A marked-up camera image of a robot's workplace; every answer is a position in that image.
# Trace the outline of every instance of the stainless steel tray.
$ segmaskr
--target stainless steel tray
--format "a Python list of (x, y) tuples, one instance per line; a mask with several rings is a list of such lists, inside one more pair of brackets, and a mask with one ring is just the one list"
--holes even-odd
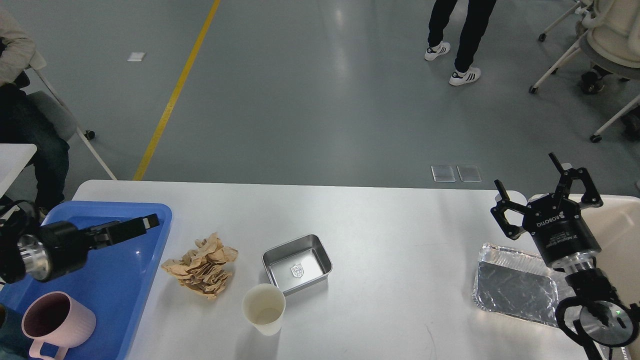
[(271, 283), (285, 296), (325, 280), (333, 268), (320, 239), (313, 234), (265, 251), (262, 263)]

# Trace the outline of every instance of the aluminum foil tray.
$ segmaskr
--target aluminum foil tray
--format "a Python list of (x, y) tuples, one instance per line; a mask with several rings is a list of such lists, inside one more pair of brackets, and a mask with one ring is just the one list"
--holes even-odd
[(547, 268), (540, 255), (483, 245), (472, 294), (482, 310), (557, 327), (558, 302), (574, 295), (564, 274)]

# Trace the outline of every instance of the chair leg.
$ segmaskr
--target chair leg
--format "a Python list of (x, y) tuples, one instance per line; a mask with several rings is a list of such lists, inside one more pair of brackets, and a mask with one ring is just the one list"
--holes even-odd
[(580, 54), (581, 50), (580, 49), (576, 49), (574, 52), (572, 52), (571, 54), (569, 54), (567, 57), (564, 58), (564, 60), (559, 63), (557, 65), (557, 67), (554, 70), (560, 69), (561, 67), (565, 66), (566, 64), (568, 64), (571, 60), (573, 60), (573, 58)]
[(558, 59), (553, 65), (551, 65), (547, 72), (542, 75), (542, 78), (540, 78), (540, 80), (538, 80), (529, 88), (530, 93), (535, 94), (538, 91), (538, 87), (542, 85), (542, 83), (544, 83), (552, 73), (554, 73), (560, 66), (565, 65), (569, 60), (573, 59), (573, 57), (575, 57), (577, 53), (581, 52), (579, 41), (580, 39), (574, 42), (569, 50), (567, 50), (562, 56), (560, 56), (560, 59)]
[(633, 107), (633, 105), (635, 105), (638, 101), (640, 101), (640, 94), (633, 100), (631, 100), (631, 102), (628, 103), (624, 108), (622, 108), (622, 110), (618, 111), (617, 114), (613, 115), (613, 117), (609, 119), (609, 121), (604, 123), (603, 126), (600, 126), (600, 129), (596, 130), (596, 132), (591, 135), (591, 141), (599, 142), (602, 139), (600, 134), (602, 134), (609, 126), (611, 126), (614, 121), (618, 120), (622, 115), (626, 114), (626, 112), (629, 111), (629, 109), (631, 109), (631, 107)]
[(573, 5), (566, 13), (560, 16), (551, 25), (547, 26), (547, 28), (544, 29), (542, 31), (542, 34), (540, 34), (540, 36), (538, 37), (538, 41), (545, 41), (545, 39), (547, 38), (547, 33), (551, 31), (551, 29), (553, 29), (556, 25), (558, 25), (562, 20), (565, 20), (569, 15), (573, 14), (581, 5), (582, 3), (580, 1), (576, 2), (575, 5)]
[(77, 127), (76, 128), (76, 133), (78, 134), (78, 136), (80, 136), (80, 140), (82, 140), (84, 142), (84, 144), (86, 145), (86, 147), (89, 149), (89, 151), (91, 151), (91, 153), (93, 154), (93, 157), (98, 161), (100, 166), (102, 166), (102, 168), (107, 173), (107, 175), (111, 178), (111, 180), (117, 180), (116, 176), (113, 175), (113, 173), (111, 172), (111, 169), (109, 169), (109, 167), (104, 162), (104, 160), (102, 160), (100, 155), (98, 155), (98, 152), (93, 148), (93, 145), (91, 145), (89, 143), (89, 139), (87, 139), (87, 137), (84, 136), (84, 134), (82, 132), (82, 129)]

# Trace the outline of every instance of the white sneaker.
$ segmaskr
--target white sneaker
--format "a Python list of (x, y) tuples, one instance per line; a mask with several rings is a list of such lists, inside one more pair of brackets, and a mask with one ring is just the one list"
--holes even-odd
[(473, 83), (480, 78), (480, 73), (480, 69), (477, 67), (470, 67), (467, 72), (458, 72), (456, 70), (451, 74), (449, 84), (453, 86), (460, 86)]
[(428, 47), (427, 52), (424, 53), (424, 59), (427, 61), (434, 60), (440, 55), (444, 55), (451, 50), (451, 44), (448, 42), (440, 42), (438, 46)]

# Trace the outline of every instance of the pink mug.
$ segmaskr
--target pink mug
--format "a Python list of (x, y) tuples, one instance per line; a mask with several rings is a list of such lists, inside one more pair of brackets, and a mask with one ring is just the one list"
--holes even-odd
[[(29, 356), (62, 360), (67, 350), (84, 343), (95, 329), (95, 315), (67, 293), (54, 291), (34, 301), (22, 318), (22, 332), (33, 343)], [(42, 344), (58, 347), (56, 357), (40, 354)]]

